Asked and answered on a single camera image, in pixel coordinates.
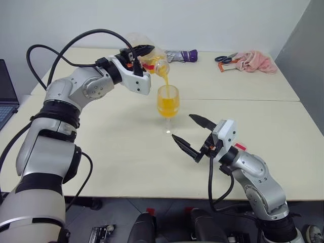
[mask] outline white table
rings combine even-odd
[[[32,95],[10,119],[0,132],[1,151],[39,111],[42,102],[41,95]],[[214,122],[235,119],[237,141],[267,162],[287,199],[324,199],[324,138],[300,102],[183,99],[174,119],[176,134],[198,150],[209,131],[192,121],[190,113]],[[208,197],[208,159],[196,164],[170,136],[163,134],[164,120],[156,111],[154,99],[108,94],[84,108],[80,124],[75,143],[94,162],[92,177],[81,195]],[[15,159],[23,138],[14,145],[3,166],[3,191],[12,190],[19,181]],[[230,180],[217,170],[218,166],[215,168],[213,189],[217,197],[227,190]],[[63,186],[66,195],[77,192],[88,170],[89,164],[82,158],[77,176]],[[228,198],[246,197],[236,183]]]
[[[119,50],[71,48],[64,55],[74,63],[94,63],[98,58],[116,55]],[[231,70],[221,73],[215,57],[228,53],[199,52],[196,63],[170,64],[169,80],[175,85],[181,98],[184,99],[224,99],[224,100],[276,100],[299,101],[280,70],[276,74],[265,74]],[[75,68],[61,60],[53,76],[53,80],[72,74]],[[47,84],[49,72],[43,78]],[[157,89],[164,84],[161,77],[151,76],[152,90],[150,97],[156,98]],[[45,95],[40,85],[31,92],[32,95]],[[121,86],[116,86],[110,97],[130,99],[137,94],[130,94]]]

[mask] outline laptop screen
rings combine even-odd
[[[0,101],[18,103],[4,59],[0,59]]]

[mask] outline wine glass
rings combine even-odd
[[[157,91],[157,110],[166,118],[166,133],[171,133],[171,118],[179,110],[179,90],[173,85],[161,86]]]

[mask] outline scissors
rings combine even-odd
[[[237,52],[229,56],[219,56],[215,58],[215,62],[222,62],[223,64],[228,64],[232,61],[232,58],[235,57],[236,55]]]

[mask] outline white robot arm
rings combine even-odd
[[[270,175],[265,161],[232,146],[237,136],[235,121],[221,120],[215,124],[199,115],[189,116],[203,128],[208,128],[211,134],[200,152],[182,138],[172,135],[179,147],[197,163],[206,155],[212,162],[221,163],[223,173],[233,175],[243,187],[267,243],[303,243],[301,232],[295,227],[289,213],[286,195]]]
[[[137,51],[150,52],[152,46]],[[127,63],[129,49],[99,59],[96,67],[79,67],[69,77],[47,87],[44,105],[32,124],[16,160],[19,184],[0,207],[0,242],[67,242],[62,183],[77,172],[81,149],[74,144],[79,115],[91,101],[100,99],[120,83],[147,95],[150,74],[135,75]]]

